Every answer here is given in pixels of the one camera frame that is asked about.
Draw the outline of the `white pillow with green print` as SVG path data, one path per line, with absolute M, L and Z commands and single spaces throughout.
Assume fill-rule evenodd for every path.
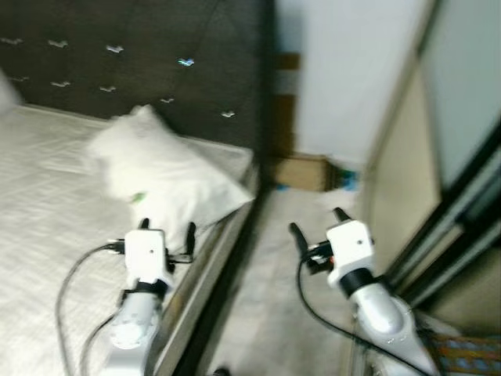
M 163 230 L 172 247 L 250 203 L 253 194 L 190 139 L 166 125 L 151 105 L 111 119 L 85 146 L 107 193 L 129 204 L 132 218 Z

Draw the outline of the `brown cardboard box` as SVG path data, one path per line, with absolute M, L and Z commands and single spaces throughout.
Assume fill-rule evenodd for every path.
M 275 181 L 291 189 L 329 191 L 335 186 L 334 172 L 335 168 L 325 155 L 290 155 L 280 158 Z

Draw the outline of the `quilted beige mattress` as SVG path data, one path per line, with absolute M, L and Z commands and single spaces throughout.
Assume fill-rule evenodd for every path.
M 64 376 L 54 308 L 59 287 L 78 258 L 121 239 L 139 221 L 129 205 L 108 197 L 85 154 L 105 121 L 16 105 L 0 114 L 0 376 Z M 201 157 L 257 189 L 253 151 L 182 137 Z M 253 201 L 212 226 L 198 225 L 196 261 L 175 271 L 166 298 L 154 375 L 171 376 L 210 301 L 225 259 Z M 121 255 L 88 258 L 62 303 L 66 343 L 77 358 L 91 331 L 128 289 Z

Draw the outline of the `sliding wardrobe door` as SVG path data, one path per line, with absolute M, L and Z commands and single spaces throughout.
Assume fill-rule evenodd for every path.
M 376 268 L 412 306 L 499 239 L 501 0 L 433 0 L 364 175 Z

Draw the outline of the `dark tufted headboard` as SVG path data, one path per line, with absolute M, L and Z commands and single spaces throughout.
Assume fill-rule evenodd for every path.
M 179 135 L 257 153 L 275 57 L 275 0 L 0 0 L 0 71 L 26 103 L 150 105 Z

